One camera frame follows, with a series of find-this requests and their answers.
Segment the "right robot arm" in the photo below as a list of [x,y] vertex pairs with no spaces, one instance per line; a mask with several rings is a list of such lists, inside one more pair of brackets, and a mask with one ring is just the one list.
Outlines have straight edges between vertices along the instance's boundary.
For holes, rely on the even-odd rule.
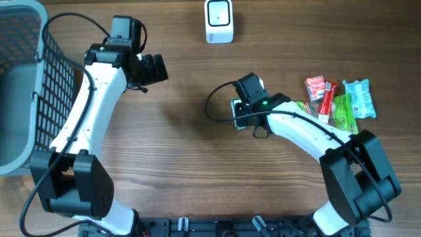
[[288,96],[269,95],[261,79],[250,73],[233,82],[246,115],[256,127],[281,136],[306,151],[320,164],[328,202],[312,221],[325,236],[339,234],[384,208],[401,194],[401,186],[379,139],[363,130],[346,132],[306,114]]

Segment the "dark green gum pack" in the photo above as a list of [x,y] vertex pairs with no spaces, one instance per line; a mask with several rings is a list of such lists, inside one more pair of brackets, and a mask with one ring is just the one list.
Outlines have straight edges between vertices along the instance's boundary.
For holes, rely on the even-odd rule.
[[[233,117],[240,117],[247,114],[247,112],[244,111],[243,104],[240,99],[232,99],[230,105]],[[247,127],[247,121],[245,119],[234,120],[234,126],[237,130],[245,129]]]

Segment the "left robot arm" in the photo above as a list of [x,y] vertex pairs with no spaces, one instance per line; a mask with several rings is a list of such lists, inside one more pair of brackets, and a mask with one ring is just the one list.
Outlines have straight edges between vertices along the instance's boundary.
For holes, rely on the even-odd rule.
[[114,198],[114,183],[99,158],[112,112],[127,90],[146,92],[168,78],[161,55],[146,55],[145,25],[114,16],[101,43],[80,65],[83,81],[62,130],[45,151],[30,157],[32,197],[43,209],[74,219],[104,236],[144,236],[138,212]]

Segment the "red small box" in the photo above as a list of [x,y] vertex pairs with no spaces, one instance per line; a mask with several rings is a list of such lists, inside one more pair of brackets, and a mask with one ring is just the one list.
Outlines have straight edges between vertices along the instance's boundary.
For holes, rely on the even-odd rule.
[[311,101],[318,101],[323,98],[325,91],[325,79],[323,76],[307,78],[305,86]]

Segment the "red long stick packet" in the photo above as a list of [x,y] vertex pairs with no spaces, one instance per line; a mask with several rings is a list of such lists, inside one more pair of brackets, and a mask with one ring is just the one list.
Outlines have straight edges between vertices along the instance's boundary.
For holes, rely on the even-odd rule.
[[334,100],[336,88],[337,84],[335,82],[329,80],[325,81],[324,96],[320,105],[320,110],[318,112],[318,120],[326,124],[329,121],[330,113],[332,111],[332,103]]

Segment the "teal white snack packet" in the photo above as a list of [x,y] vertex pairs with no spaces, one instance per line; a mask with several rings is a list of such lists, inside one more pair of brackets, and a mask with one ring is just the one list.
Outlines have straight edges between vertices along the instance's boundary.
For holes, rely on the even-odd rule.
[[343,81],[345,93],[351,96],[351,110],[356,119],[367,117],[376,118],[376,111],[370,94],[370,81],[354,81],[351,83]]

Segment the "green snack bag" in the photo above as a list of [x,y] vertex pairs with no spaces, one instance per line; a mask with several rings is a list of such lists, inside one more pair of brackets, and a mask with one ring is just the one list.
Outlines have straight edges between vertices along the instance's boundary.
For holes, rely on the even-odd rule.
[[[317,119],[322,101],[297,101],[296,104],[304,112]],[[357,123],[351,109],[350,95],[339,95],[334,97],[330,115],[328,116],[328,124],[340,130],[358,134]]]

